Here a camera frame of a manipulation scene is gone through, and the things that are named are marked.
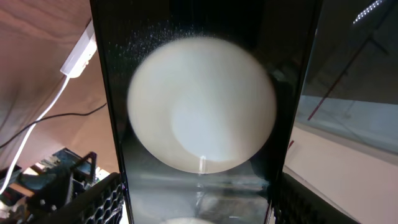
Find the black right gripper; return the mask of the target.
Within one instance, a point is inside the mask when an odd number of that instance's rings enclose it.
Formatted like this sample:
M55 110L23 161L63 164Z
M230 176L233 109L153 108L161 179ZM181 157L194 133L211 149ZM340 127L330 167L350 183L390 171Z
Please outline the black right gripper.
M99 202L70 205L97 183L96 159L95 152L80 157L62 149L39 175L19 174L16 182L33 194L9 209L1 223L102 223Z

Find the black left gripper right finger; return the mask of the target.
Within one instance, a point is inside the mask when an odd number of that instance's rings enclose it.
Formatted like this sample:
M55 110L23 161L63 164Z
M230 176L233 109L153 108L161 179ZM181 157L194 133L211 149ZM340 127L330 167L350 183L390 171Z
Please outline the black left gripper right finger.
M357 224L288 174L280 180L273 202L277 224Z

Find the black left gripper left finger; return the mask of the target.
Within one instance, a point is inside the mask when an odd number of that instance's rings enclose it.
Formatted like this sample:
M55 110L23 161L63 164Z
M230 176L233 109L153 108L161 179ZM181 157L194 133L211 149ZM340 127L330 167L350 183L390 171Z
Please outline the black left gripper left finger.
M61 181L60 191L46 187L27 200L32 223L120 223L124 194L121 176L112 174L72 198L71 183Z

